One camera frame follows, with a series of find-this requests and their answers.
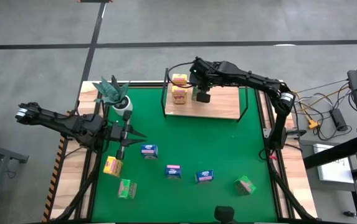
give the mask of yellow snack box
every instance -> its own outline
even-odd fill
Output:
[[[116,159],[115,157],[108,156],[105,167],[103,168],[103,172],[106,174],[114,175],[115,177],[120,177],[122,167],[122,161]]]
[[[175,104],[185,104],[186,103],[186,93],[187,89],[180,88],[178,86],[173,86],[173,103]]]
[[[186,74],[173,74],[173,83],[181,86],[186,85],[188,77]]]

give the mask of green mat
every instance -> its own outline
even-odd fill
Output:
[[[133,200],[117,198],[120,179],[102,172],[107,156],[115,156],[118,149],[111,143],[102,156],[93,222],[213,222],[217,205],[232,206],[239,222],[276,221],[267,165],[258,158],[263,142],[254,90],[249,90],[249,109],[240,123],[164,118],[159,88],[130,88],[128,95],[133,102],[131,124],[147,135],[144,144],[158,145],[159,159],[143,159],[140,143],[126,148],[121,178],[133,180],[138,188]],[[244,95],[241,89],[241,107]],[[109,119],[120,120],[113,110]],[[180,165],[183,178],[167,179],[168,164]],[[195,184],[195,172],[209,169],[214,180]],[[234,188],[243,175],[257,187],[252,195],[239,196]]]

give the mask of concrete floor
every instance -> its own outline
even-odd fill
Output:
[[[99,6],[74,0],[0,0],[0,45],[89,44]],[[352,40],[357,39],[355,14],[357,0],[116,0],[107,4],[98,43]],[[17,176],[6,177],[2,186],[0,223],[40,221],[59,139],[51,130],[16,123],[17,104],[36,101],[61,113],[72,109],[87,53],[0,50],[0,146],[30,155],[26,165],[10,165]],[[97,49],[88,79],[114,74],[120,80],[161,80],[166,67],[195,56],[234,62],[244,70],[285,80],[294,90],[342,80],[348,70],[357,69],[357,45]],[[341,85],[318,91],[330,93]],[[323,103],[317,108],[329,109]],[[356,128],[355,111],[346,101],[340,108]],[[303,117],[299,123],[305,129]],[[329,133],[333,127],[327,122],[324,130]],[[332,142],[356,135],[352,131]],[[303,139],[317,140],[312,133]],[[357,223],[341,215],[353,210],[351,194],[313,189],[313,196],[323,220]]]

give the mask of artificial plant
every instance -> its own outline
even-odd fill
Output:
[[[125,103],[124,99],[128,91],[128,83],[121,88],[117,83],[114,75],[112,81],[109,83],[105,78],[101,77],[101,83],[92,83],[95,88],[104,96],[102,99],[95,99],[96,102],[103,102],[106,105],[119,105]]]

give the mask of black floor stripe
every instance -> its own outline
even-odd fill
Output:
[[[87,49],[90,44],[18,44],[0,45],[0,50],[27,50],[27,49]]]
[[[103,17],[103,12],[105,10],[105,7],[106,7],[105,3],[101,3],[101,5],[99,7],[97,22],[95,23],[95,28],[93,30],[92,39],[91,39],[91,46],[90,46],[90,49],[88,50],[87,59],[85,60],[83,75],[81,77],[81,83],[83,81],[87,81],[88,76],[90,75],[92,59],[93,59],[93,55],[95,53],[95,48],[96,48],[97,41],[98,41],[99,31],[101,29],[101,24],[102,24],[102,19],[103,19],[102,17]]]
[[[154,43],[109,43],[97,44],[98,49],[140,49],[140,48],[168,48],[168,47],[249,47],[292,45],[351,45],[357,40],[278,40],[278,41],[228,41],[228,42],[154,42]]]

